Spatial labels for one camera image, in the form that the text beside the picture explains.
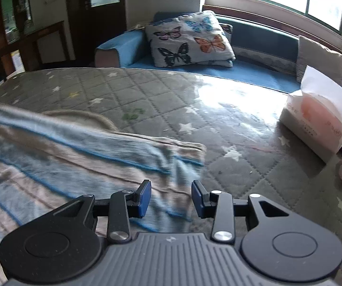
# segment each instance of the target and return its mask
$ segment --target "gray pillow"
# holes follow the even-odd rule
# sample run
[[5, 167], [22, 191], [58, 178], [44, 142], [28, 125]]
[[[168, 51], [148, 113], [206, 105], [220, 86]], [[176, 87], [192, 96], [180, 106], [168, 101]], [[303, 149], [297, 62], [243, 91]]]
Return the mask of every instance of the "gray pillow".
[[300, 35], [296, 67], [298, 83], [301, 82], [307, 66], [317, 69], [342, 86], [342, 54]]

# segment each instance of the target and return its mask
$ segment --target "tissue box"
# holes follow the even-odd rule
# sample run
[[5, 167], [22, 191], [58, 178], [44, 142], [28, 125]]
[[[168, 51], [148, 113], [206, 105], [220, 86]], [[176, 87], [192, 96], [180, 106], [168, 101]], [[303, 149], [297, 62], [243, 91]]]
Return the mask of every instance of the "tissue box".
[[301, 89], [289, 94], [280, 122], [327, 163], [342, 147], [342, 87], [308, 66]]

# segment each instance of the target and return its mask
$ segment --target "wooden cabinet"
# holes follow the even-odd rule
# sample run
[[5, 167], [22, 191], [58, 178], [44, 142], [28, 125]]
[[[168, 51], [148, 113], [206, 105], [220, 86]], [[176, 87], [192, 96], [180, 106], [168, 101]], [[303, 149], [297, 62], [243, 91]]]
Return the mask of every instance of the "wooden cabinet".
[[40, 69], [42, 61], [37, 40], [56, 31], [60, 34], [65, 58], [69, 60], [63, 22], [37, 31], [31, 31], [31, 26], [29, 0], [0, 0], [0, 75], [6, 77], [16, 70], [11, 53], [17, 50], [26, 71]]

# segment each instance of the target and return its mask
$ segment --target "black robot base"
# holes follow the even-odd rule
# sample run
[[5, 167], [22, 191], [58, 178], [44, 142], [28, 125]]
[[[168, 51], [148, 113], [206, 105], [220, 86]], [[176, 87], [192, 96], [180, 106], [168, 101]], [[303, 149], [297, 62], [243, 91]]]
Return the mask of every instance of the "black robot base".
[[[208, 193], [193, 181], [201, 218], [214, 218], [203, 233], [139, 233], [130, 217], [145, 216], [151, 182], [110, 199], [83, 195], [21, 226], [0, 243], [7, 286], [334, 286], [342, 262], [340, 240], [325, 228], [259, 195], [247, 200]], [[95, 234], [108, 216], [107, 237]], [[234, 217], [248, 233], [235, 235]]]

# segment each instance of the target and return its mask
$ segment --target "window sill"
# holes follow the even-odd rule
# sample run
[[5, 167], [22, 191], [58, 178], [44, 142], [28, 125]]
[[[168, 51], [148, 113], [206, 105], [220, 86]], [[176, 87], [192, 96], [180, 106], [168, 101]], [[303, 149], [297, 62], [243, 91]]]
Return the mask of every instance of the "window sill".
[[205, 4], [229, 7], [265, 16], [311, 33], [342, 49], [342, 36], [318, 22], [292, 10], [261, 0], [205, 0]]

